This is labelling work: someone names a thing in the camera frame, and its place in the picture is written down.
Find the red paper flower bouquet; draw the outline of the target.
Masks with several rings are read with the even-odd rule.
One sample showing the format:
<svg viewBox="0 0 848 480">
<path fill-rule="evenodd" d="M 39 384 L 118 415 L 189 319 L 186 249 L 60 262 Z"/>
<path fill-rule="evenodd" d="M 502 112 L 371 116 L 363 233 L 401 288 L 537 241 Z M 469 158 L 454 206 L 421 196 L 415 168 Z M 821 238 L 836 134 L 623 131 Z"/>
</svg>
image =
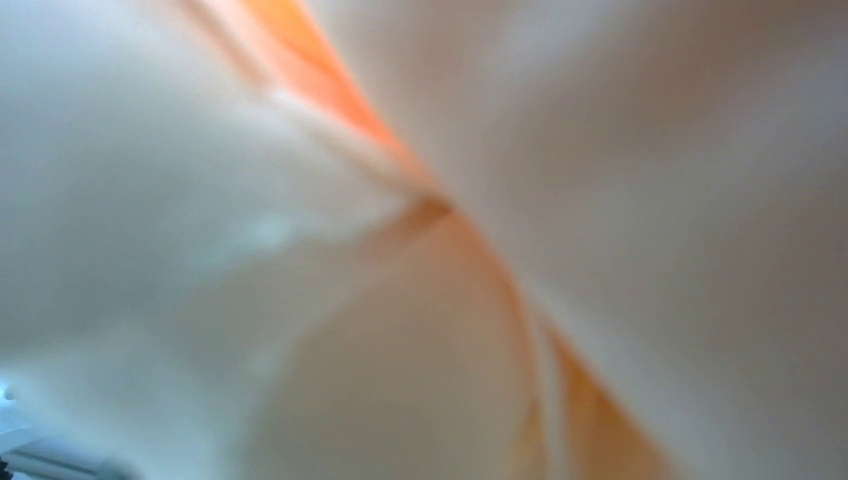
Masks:
<svg viewBox="0 0 848 480">
<path fill-rule="evenodd" d="M 843 479 L 843 1 L 5 1 L 1 475 Z"/>
</svg>

